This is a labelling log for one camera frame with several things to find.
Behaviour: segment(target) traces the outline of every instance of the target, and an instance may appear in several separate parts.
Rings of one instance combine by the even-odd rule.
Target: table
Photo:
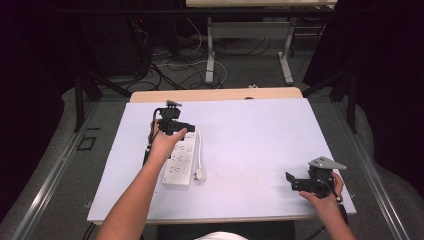
[[[285,180],[286,171],[307,178],[310,160],[321,155],[332,158],[312,109],[296,88],[259,88],[134,93],[122,117],[88,221],[101,224],[141,168],[151,115],[156,107],[164,106],[166,99],[186,100],[182,102],[179,120],[196,125],[202,132],[202,167],[208,179],[192,180],[188,190],[167,189],[161,183],[162,170],[147,223],[296,220],[315,216],[313,207]],[[349,196],[346,188],[343,195]],[[348,214],[356,213],[348,197],[345,206]]]
[[[337,0],[187,0],[188,7],[294,7],[294,6],[324,6],[335,5]],[[287,62],[287,55],[296,26],[296,18],[288,22],[213,22],[208,18],[208,63],[206,66],[206,83],[213,82],[215,52],[214,38],[273,38],[285,39],[282,52],[278,52],[284,80],[287,85],[293,85],[293,77]]]

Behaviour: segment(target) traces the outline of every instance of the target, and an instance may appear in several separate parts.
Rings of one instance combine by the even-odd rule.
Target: white power strip
[[[171,188],[188,188],[192,178],[197,134],[186,133],[184,140],[175,144],[171,157],[166,160],[163,184]]]

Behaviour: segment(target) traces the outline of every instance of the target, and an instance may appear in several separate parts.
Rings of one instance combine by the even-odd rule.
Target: person
[[[187,133],[187,129],[168,136],[159,131],[154,124],[154,140],[149,157],[143,168],[124,191],[97,234],[96,239],[140,239],[146,224],[147,214],[153,197],[159,172],[166,159],[171,155],[175,144]],[[343,181],[334,173],[335,191],[341,196]],[[300,196],[307,199],[317,210],[318,217],[324,223],[332,239],[355,239],[343,220],[336,198],[318,199],[313,194],[301,191]]]

